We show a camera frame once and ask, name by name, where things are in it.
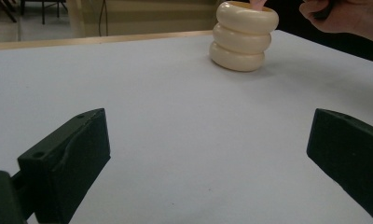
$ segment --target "chair leg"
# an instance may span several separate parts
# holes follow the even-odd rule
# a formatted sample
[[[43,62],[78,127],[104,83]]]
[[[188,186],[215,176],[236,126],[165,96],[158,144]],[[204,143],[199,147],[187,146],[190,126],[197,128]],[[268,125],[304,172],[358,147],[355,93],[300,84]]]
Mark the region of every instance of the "chair leg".
[[[24,6],[26,5],[25,0],[21,0],[21,15],[24,15]]]
[[[15,8],[11,5],[11,3],[8,0],[3,0],[3,2],[8,7],[9,11],[16,12]]]
[[[45,25],[45,4],[44,0],[42,0],[42,24]]]
[[[58,1],[56,2],[58,18],[60,17],[60,12],[59,12],[59,2],[60,2],[60,0],[58,0]]]
[[[13,21],[16,22],[16,19],[13,17],[12,13],[9,11],[9,9],[4,6],[3,2],[0,0],[0,7],[6,12],[6,14],[9,16],[9,18]]]

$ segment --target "finger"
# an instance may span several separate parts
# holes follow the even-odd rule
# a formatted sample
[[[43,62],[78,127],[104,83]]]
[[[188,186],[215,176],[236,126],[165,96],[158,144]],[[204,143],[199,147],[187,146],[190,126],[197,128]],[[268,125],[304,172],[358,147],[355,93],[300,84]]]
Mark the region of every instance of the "finger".
[[[326,18],[328,18],[329,13],[331,13],[334,3],[335,3],[334,0],[329,0],[328,5],[324,9],[312,13],[312,16],[316,20],[320,20],[320,21],[325,20]]]
[[[308,0],[299,6],[299,11],[308,20],[312,20],[312,13],[321,11],[328,6],[328,0]]]

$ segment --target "table edge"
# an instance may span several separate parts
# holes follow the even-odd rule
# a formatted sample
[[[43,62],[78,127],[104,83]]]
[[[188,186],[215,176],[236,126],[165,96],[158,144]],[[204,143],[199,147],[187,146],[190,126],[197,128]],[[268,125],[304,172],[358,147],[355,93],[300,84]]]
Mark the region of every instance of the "table edge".
[[[147,35],[113,35],[113,36],[70,38],[70,39],[0,42],[0,50],[1,49],[28,49],[28,48],[41,48],[41,47],[56,47],[56,46],[68,46],[68,45],[103,44],[103,43],[161,39],[161,38],[171,38],[171,37],[211,35],[212,33],[213,33],[212,30],[205,30],[205,31],[147,34]]]

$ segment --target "stacked rings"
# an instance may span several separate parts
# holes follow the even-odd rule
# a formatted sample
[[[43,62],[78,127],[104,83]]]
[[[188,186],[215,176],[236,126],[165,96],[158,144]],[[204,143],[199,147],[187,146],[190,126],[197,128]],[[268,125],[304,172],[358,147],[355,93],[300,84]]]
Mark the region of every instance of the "stacked rings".
[[[210,57],[231,70],[249,72],[262,66],[264,51],[271,42],[270,32],[279,23],[277,13],[267,7],[252,10],[250,4],[228,1],[216,11]]]

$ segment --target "screw hole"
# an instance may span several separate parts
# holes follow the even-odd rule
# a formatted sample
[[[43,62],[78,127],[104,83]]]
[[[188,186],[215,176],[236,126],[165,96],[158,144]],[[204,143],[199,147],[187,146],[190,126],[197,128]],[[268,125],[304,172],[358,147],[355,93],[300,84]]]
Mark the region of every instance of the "screw hole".
[[[36,152],[35,154],[33,154],[33,157],[38,159],[38,158],[43,157],[44,155],[45,155],[44,152]]]

